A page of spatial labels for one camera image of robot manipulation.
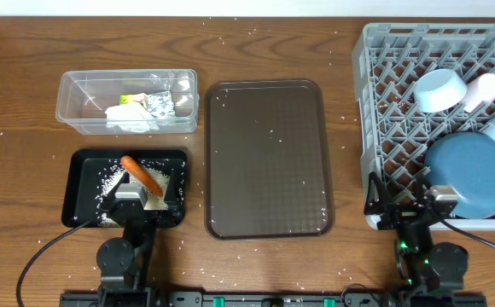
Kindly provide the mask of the light blue bowl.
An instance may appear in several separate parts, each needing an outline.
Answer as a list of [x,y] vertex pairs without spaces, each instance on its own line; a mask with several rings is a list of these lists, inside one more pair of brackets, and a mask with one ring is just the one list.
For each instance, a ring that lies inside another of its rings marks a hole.
[[451,69],[436,69],[420,77],[414,86],[414,100],[422,113],[437,113],[458,104],[467,85]]

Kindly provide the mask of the pile of rice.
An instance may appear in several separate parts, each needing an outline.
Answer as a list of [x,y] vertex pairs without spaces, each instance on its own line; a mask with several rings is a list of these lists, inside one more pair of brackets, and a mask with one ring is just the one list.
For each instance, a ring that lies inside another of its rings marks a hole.
[[[168,182],[170,181],[170,175],[171,174],[165,174],[161,170],[158,170],[158,169],[155,169],[152,167],[147,167],[146,165],[143,165],[142,168],[145,171],[147,171],[150,174],[150,176],[159,184],[159,186],[161,187],[161,189],[163,190],[164,195],[165,195],[166,188],[167,188]],[[116,189],[118,188],[118,186],[121,183],[140,183],[140,182],[134,176],[132,176],[128,171],[126,171],[124,167],[115,166],[113,168],[112,174],[103,180],[101,192],[96,197],[96,200],[98,201],[98,203],[96,205],[96,209],[97,209],[96,213],[98,216],[98,222],[97,223],[100,227],[101,227],[102,202],[105,198],[116,199],[114,197],[114,193],[116,192]],[[144,209],[146,209],[146,210],[164,210],[164,211],[167,209],[167,205],[164,202],[164,196],[159,197],[159,196],[153,194],[146,187],[145,187],[145,190],[148,193],[148,201],[147,201],[147,204],[145,205]]]

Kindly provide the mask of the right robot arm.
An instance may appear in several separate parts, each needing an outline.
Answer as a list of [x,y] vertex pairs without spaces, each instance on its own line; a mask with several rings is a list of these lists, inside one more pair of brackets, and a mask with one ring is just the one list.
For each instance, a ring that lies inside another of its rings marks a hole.
[[450,186],[432,186],[416,179],[416,202],[401,205],[392,199],[375,172],[369,174],[364,215],[380,218],[379,230],[397,234],[394,256],[406,284],[379,299],[380,306],[454,306],[455,293],[464,287],[469,254],[450,242],[435,244],[430,227],[440,223],[457,205],[458,195]]

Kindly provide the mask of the dark blue plate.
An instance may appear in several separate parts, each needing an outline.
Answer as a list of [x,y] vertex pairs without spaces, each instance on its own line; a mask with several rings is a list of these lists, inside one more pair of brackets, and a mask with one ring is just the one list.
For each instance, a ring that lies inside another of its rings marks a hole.
[[495,141],[478,132],[444,136],[425,153],[427,179],[458,195],[452,213],[468,219],[495,215]]

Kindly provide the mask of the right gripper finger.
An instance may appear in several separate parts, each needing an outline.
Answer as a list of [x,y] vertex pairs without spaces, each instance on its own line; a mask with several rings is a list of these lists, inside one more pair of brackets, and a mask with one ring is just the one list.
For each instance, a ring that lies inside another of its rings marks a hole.
[[392,196],[374,171],[369,174],[368,183],[364,215],[366,217],[376,215],[380,218],[376,223],[377,229],[393,229],[392,216],[395,203]]
[[416,203],[431,203],[432,198],[428,191],[432,187],[430,181],[422,174],[415,175],[415,201]]

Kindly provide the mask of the orange carrot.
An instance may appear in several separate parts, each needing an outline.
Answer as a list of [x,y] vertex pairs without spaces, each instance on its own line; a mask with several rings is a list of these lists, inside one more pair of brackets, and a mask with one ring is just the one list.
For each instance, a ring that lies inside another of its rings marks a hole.
[[142,183],[153,194],[163,197],[164,192],[159,184],[145,171],[131,156],[125,155],[120,159],[120,163],[123,165],[126,171],[134,176],[140,183]]

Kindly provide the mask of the white tissue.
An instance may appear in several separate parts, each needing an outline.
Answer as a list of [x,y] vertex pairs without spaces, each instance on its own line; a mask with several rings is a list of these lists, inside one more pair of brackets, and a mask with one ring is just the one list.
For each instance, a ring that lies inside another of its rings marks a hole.
[[106,126],[118,127],[124,133],[149,133],[160,129],[155,117],[137,102],[108,107],[105,114]]

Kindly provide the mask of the silver foil snack wrapper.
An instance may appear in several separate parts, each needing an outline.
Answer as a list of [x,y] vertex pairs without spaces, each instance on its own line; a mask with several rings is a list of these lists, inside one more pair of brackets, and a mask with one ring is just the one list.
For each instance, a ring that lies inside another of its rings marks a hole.
[[153,94],[129,94],[119,97],[119,104],[126,106],[141,119],[173,119],[176,117],[175,103],[170,91]]

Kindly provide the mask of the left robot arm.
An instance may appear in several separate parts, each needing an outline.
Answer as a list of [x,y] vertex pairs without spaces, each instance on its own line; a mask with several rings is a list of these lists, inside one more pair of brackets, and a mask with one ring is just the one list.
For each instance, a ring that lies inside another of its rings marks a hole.
[[99,306],[164,306],[166,295],[147,281],[154,237],[158,229],[173,228],[184,219],[185,175],[173,170],[164,192],[166,210],[146,210],[148,194],[139,183],[131,183],[125,173],[103,196],[107,217],[124,228],[120,237],[106,240],[98,249],[96,262],[101,270],[97,290]]

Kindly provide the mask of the pink plastic cup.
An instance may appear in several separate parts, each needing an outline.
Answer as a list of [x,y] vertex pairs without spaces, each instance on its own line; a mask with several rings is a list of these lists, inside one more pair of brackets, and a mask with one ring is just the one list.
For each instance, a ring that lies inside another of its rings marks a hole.
[[466,94],[462,100],[463,110],[473,112],[483,103],[495,100],[495,74],[484,73],[467,85]]

